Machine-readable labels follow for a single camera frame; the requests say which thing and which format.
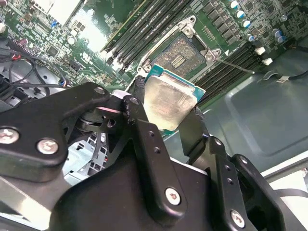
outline electronic component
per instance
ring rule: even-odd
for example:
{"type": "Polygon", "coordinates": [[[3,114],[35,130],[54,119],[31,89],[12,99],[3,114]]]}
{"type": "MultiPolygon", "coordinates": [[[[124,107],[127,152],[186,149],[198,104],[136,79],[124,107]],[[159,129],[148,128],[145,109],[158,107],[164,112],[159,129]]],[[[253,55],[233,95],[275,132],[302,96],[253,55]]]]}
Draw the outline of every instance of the electronic component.
{"type": "Polygon", "coordinates": [[[264,65],[268,66],[273,62],[273,60],[271,58],[267,58],[262,60],[262,63],[264,63],[264,65]]]}
{"type": "Polygon", "coordinates": [[[77,42],[77,39],[76,39],[75,36],[68,36],[67,42],[68,42],[69,45],[74,45],[77,42]]]}
{"type": "Polygon", "coordinates": [[[220,33],[223,33],[223,32],[225,32],[227,29],[228,29],[227,25],[226,25],[226,24],[222,24],[222,25],[218,28],[218,31],[219,31],[220,33]]]}
{"type": "Polygon", "coordinates": [[[239,3],[237,1],[230,1],[229,2],[229,8],[230,9],[236,9],[239,3]]]}
{"type": "Polygon", "coordinates": [[[246,36],[246,38],[247,38],[247,40],[248,40],[249,42],[253,42],[253,41],[255,41],[255,39],[256,39],[256,37],[253,36],[253,35],[251,35],[251,34],[248,34],[248,35],[246,36]]]}
{"type": "Polygon", "coordinates": [[[236,40],[237,40],[237,39],[236,39],[235,36],[231,36],[231,37],[229,37],[229,38],[227,39],[227,43],[228,43],[229,45],[231,45],[231,44],[233,44],[236,40]]]}
{"type": "Polygon", "coordinates": [[[245,5],[245,8],[249,11],[253,8],[253,3],[252,2],[248,2],[246,5],[245,5]]]}
{"type": "Polygon", "coordinates": [[[153,60],[152,64],[157,64],[176,75],[185,77],[204,62],[204,56],[185,35],[180,35],[153,60]]]}
{"type": "Polygon", "coordinates": [[[235,13],[234,13],[235,17],[236,18],[243,18],[245,16],[245,13],[244,11],[241,11],[241,10],[237,10],[235,13]]]}
{"type": "Polygon", "coordinates": [[[249,20],[242,20],[241,26],[244,28],[248,28],[250,26],[250,21],[249,20]]]}
{"type": "Polygon", "coordinates": [[[47,53],[52,57],[55,57],[58,52],[59,51],[55,49],[53,46],[50,46],[49,49],[47,50],[47,53]]]}
{"type": "Polygon", "coordinates": [[[232,36],[232,35],[233,35],[233,33],[232,33],[230,30],[227,30],[226,32],[224,32],[224,33],[222,34],[222,36],[223,36],[225,39],[229,38],[229,37],[232,36]]]}
{"type": "Polygon", "coordinates": [[[205,13],[210,13],[212,12],[212,10],[214,9],[214,7],[212,6],[212,4],[209,2],[204,8],[203,8],[203,11],[205,13]]]}
{"type": "Polygon", "coordinates": [[[76,72],[81,69],[81,66],[78,63],[76,63],[74,60],[69,61],[69,66],[76,72]]]}
{"type": "Polygon", "coordinates": [[[279,29],[273,29],[272,33],[271,33],[275,38],[279,38],[280,36],[282,36],[282,31],[279,29]]]}
{"type": "Polygon", "coordinates": [[[222,23],[223,23],[223,20],[222,20],[221,17],[218,17],[218,18],[213,22],[213,24],[214,24],[215,26],[219,26],[219,25],[222,24],[222,23]]]}
{"type": "Polygon", "coordinates": [[[280,36],[280,37],[275,38],[275,41],[278,43],[283,43],[285,40],[286,40],[285,36],[280,36]]]}
{"type": "Polygon", "coordinates": [[[211,19],[211,20],[214,20],[217,17],[218,17],[218,12],[217,11],[213,11],[212,13],[210,13],[208,15],[208,18],[211,19]]]}
{"type": "Polygon", "coordinates": [[[6,25],[4,23],[0,23],[0,34],[4,33],[6,29],[6,25]]]}
{"type": "Polygon", "coordinates": [[[174,131],[205,91],[155,65],[145,79],[144,109],[160,130],[174,131]]]}
{"type": "Polygon", "coordinates": [[[256,49],[255,49],[255,52],[256,52],[258,55],[262,55],[263,53],[265,53],[265,48],[264,48],[264,47],[256,48],[256,49]]]}

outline wire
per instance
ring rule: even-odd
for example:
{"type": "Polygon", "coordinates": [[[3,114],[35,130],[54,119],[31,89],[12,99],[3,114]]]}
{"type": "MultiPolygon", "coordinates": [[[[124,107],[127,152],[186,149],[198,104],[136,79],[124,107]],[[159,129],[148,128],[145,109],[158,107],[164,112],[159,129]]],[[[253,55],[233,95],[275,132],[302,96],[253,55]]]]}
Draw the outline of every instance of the wire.
{"type": "Polygon", "coordinates": [[[250,74],[253,74],[253,75],[255,74],[255,72],[252,71],[252,70],[248,70],[248,69],[242,68],[242,67],[240,67],[240,66],[238,66],[238,65],[229,63],[229,62],[224,61],[224,60],[222,60],[222,59],[217,58],[216,60],[219,61],[219,62],[222,62],[223,64],[226,64],[226,65],[229,65],[229,66],[233,66],[233,67],[235,67],[235,68],[237,68],[237,69],[239,69],[239,70],[241,70],[241,71],[245,71],[245,72],[250,73],[250,74]]]}
{"type": "Polygon", "coordinates": [[[58,85],[58,84],[16,83],[14,85],[17,87],[26,87],[26,88],[63,88],[63,89],[69,88],[69,87],[58,85]]]}
{"type": "Polygon", "coordinates": [[[97,159],[98,158],[98,153],[100,152],[101,149],[101,138],[102,138],[102,133],[100,131],[96,132],[96,146],[95,146],[95,150],[93,152],[93,159],[97,159]]]}
{"type": "MultiPolygon", "coordinates": [[[[52,68],[54,68],[59,74],[60,74],[60,77],[62,79],[62,85],[59,87],[59,88],[65,88],[66,87],[66,84],[67,84],[67,81],[66,81],[66,78],[63,76],[62,72],[54,65],[52,64],[51,62],[49,62],[48,60],[44,59],[44,58],[41,58],[41,57],[38,57],[38,56],[28,56],[28,55],[24,55],[22,54],[21,52],[17,52],[17,51],[13,51],[13,50],[9,50],[9,49],[5,49],[5,48],[1,48],[0,47],[0,50],[1,51],[5,51],[5,52],[8,52],[8,53],[11,53],[11,54],[14,54],[13,57],[15,57],[15,55],[19,55],[20,57],[18,58],[21,58],[21,57],[24,57],[24,59],[26,60],[29,60],[31,65],[32,65],[32,68],[30,70],[30,72],[25,76],[23,77],[22,79],[16,81],[15,83],[19,83],[25,79],[27,79],[31,73],[34,71],[36,77],[38,78],[38,80],[40,81],[41,84],[31,84],[32,87],[42,87],[42,86],[46,86],[45,87],[45,91],[46,91],[46,96],[50,95],[50,91],[49,89],[47,89],[48,87],[50,88],[55,88],[55,85],[54,84],[46,84],[46,82],[41,78],[39,72],[37,71],[37,68],[36,68],[36,64],[35,62],[33,61],[34,60],[41,60],[42,62],[46,62],[47,64],[49,64],[52,68]]],[[[16,64],[16,62],[18,62],[19,60],[21,59],[15,59],[13,60],[12,64],[10,65],[10,68],[9,68],[9,79],[10,79],[10,82],[13,83],[12,81],[12,69],[13,69],[13,66],[16,64]]]]}

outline chip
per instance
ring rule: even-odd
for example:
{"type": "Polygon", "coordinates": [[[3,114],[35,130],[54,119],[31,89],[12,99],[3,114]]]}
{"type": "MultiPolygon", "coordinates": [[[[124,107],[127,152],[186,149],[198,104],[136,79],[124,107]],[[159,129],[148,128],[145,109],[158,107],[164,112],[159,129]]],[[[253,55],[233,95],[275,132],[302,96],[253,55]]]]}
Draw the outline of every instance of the chip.
{"type": "Polygon", "coordinates": [[[270,34],[269,34],[268,32],[265,32],[265,33],[263,34],[263,37],[264,37],[264,38],[267,38],[269,35],[270,35],[270,34]]]}
{"type": "Polygon", "coordinates": [[[236,39],[235,36],[231,36],[231,37],[229,37],[229,38],[227,39],[227,43],[228,43],[229,45],[231,45],[231,44],[233,44],[236,40],[237,40],[237,39],[236,39]]]}
{"type": "Polygon", "coordinates": [[[214,7],[213,7],[212,4],[209,2],[209,3],[203,8],[203,11],[204,11],[205,13],[210,13],[213,9],[214,9],[214,7]]]}
{"type": "Polygon", "coordinates": [[[247,10],[251,10],[252,8],[253,8],[253,4],[252,4],[252,2],[249,2],[249,3],[247,3],[246,5],[245,5],[245,8],[247,9],[247,10]]]}
{"type": "Polygon", "coordinates": [[[222,24],[222,25],[218,28],[218,30],[220,31],[220,33],[225,32],[227,29],[228,29],[228,27],[227,27],[226,24],[222,24]]]}
{"type": "Polygon", "coordinates": [[[83,84],[83,83],[88,83],[89,81],[86,79],[86,78],[83,78],[81,81],[80,81],[80,84],[83,84]]]}
{"type": "Polygon", "coordinates": [[[79,29],[80,29],[80,31],[84,31],[85,28],[86,27],[84,25],[82,25],[79,29]]]}
{"type": "Polygon", "coordinates": [[[230,36],[232,36],[233,33],[230,31],[230,30],[227,30],[225,33],[222,34],[222,36],[227,39],[229,38],[230,36]]]}
{"type": "Polygon", "coordinates": [[[55,57],[58,52],[59,51],[55,49],[53,46],[49,47],[49,49],[47,50],[47,53],[52,57],[55,57]]]}
{"type": "Polygon", "coordinates": [[[205,63],[204,56],[189,39],[181,34],[152,62],[172,73],[185,77],[188,73],[205,63]]]}
{"type": "Polygon", "coordinates": [[[79,22],[79,23],[77,23],[77,28],[80,28],[82,26],[82,23],[81,22],[79,22]]]}
{"type": "Polygon", "coordinates": [[[220,24],[222,24],[223,23],[223,20],[222,20],[222,18],[221,17],[218,17],[214,22],[213,22],[213,24],[217,27],[217,26],[219,26],[220,24]]]}
{"type": "Polygon", "coordinates": [[[271,5],[270,7],[268,7],[268,12],[272,13],[274,11],[275,7],[273,5],[271,5]]]}
{"type": "Polygon", "coordinates": [[[217,11],[213,11],[212,13],[210,13],[208,15],[208,18],[211,19],[211,20],[214,20],[217,17],[218,17],[218,12],[217,11]]]}

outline gray metal surface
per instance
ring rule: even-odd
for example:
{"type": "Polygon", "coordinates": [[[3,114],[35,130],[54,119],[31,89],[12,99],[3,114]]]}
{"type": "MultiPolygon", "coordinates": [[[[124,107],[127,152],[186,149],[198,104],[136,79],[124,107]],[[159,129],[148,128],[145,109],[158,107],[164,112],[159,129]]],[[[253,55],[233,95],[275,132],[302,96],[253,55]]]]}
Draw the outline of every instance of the gray metal surface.
{"type": "MultiPolygon", "coordinates": [[[[269,70],[298,75],[307,70],[307,60],[307,53],[287,51],[269,70]]],[[[209,132],[228,154],[247,156],[260,172],[308,150],[308,77],[276,80],[251,76],[205,110],[209,132]]]]}

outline silver screw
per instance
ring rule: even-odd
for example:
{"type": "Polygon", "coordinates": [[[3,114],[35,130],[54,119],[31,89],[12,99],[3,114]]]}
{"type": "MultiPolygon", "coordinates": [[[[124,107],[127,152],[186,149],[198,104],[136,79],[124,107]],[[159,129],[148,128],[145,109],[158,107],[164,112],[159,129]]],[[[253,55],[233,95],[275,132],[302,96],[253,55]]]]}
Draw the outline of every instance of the silver screw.
{"type": "Polygon", "coordinates": [[[219,139],[215,138],[215,142],[216,142],[216,144],[221,145],[221,142],[220,142],[219,139]]]}
{"type": "Polygon", "coordinates": [[[239,214],[238,212],[236,212],[235,210],[231,210],[231,218],[234,221],[234,223],[240,227],[240,228],[244,228],[245,227],[245,221],[242,218],[241,214],[239,214]]]}
{"type": "Polygon", "coordinates": [[[50,140],[50,139],[43,139],[37,144],[37,149],[43,153],[43,154],[55,154],[58,149],[59,145],[56,141],[50,140]]]}
{"type": "Polygon", "coordinates": [[[104,95],[104,94],[105,94],[105,91],[104,91],[103,88],[96,88],[96,89],[94,89],[94,90],[95,90],[96,93],[99,93],[99,94],[101,94],[101,95],[104,95]]]}
{"type": "Polygon", "coordinates": [[[205,58],[206,60],[211,61],[213,59],[213,56],[211,54],[207,54],[205,58]]]}
{"type": "Polygon", "coordinates": [[[179,205],[181,202],[181,197],[179,193],[172,188],[167,188],[165,191],[166,198],[167,200],[172,204],[172,205],[179,205]]]}
{"type": "Polygon", "coordinates": [[[248,161],[244,157],[241,156],[240,159],[244,164],[248,164],[248,161]]]}
{"type": "Polygon", "coordinates": [[[19,139],[19,133],[11,128],[0,129],[0,143],[11,144],[19,139]]]}

